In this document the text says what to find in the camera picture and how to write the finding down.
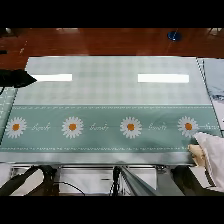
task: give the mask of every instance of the white cloth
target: white cloth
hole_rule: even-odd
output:
[[[214,184],[224,189],[224,138],[202,132],[194,137],[205,153],[206,168]]]

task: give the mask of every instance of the orange flower center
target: orange flower center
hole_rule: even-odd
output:
[[[185,128],[186,128],[187,130],[192,130],[192,124],[190,124],[190,123],[186,123],[186,124],[185,124]]]
[[[19,130],[19,124],[14,124],[14,125],[12,126],[12,130],[13,130],[13,131],[17,131],[17,130]]]
[[[128,130],[133,131],[135,129],[135,126],[133,124],[128,124]]]
[[[74,130],[76,129],[76,124],[70,124],[70,125],[69,125],[69,129],[70,129],[71,131],[74,131]]]

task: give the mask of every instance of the plaid pattern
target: plaid pattern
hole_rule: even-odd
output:
[[[29,74],[72,73],[72,82],[19,89],[14,105],[211,104],[195,58],[66,56],[29,58]],[[140,73],[188,74],[189,83],[138,83]]]
[[[17,90],[6,87],[0,96],[0,142]]]

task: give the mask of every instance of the daisy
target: daisy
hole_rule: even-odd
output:
[[[63,122],[62,131],[64,132],[63,135],[66,135],[66,138],[75,138],[82,134],[82,130],[83,121],[78,117],[69,117]]]
[[[140,131],[142,130],[140,121],[134,117],[123,119],[120,127],[120,131],[123,131],[123,135],[126,135],[126,138],[135,138],[141,134]]]
[[[182,131],[182,135],[185,135],[185,137],[189,138],[199,129],[198,124],[194,118],[186,116],[179,119],[177,127],[179,128],[179,131]]]
[[[26,121],[22,117],[14,117],[11,121],[8,122],[6,126],[6,135],[8,138],[17,138],[23,134],[23,131],[26,130]]]

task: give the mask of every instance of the wooden floor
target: wooden floor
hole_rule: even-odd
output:
[[[182,34],[180,42],[167,38]],[[20,28],[0,38],[0,68],[24,68],[30,56],[147,55],[224,58],[222,28]]]

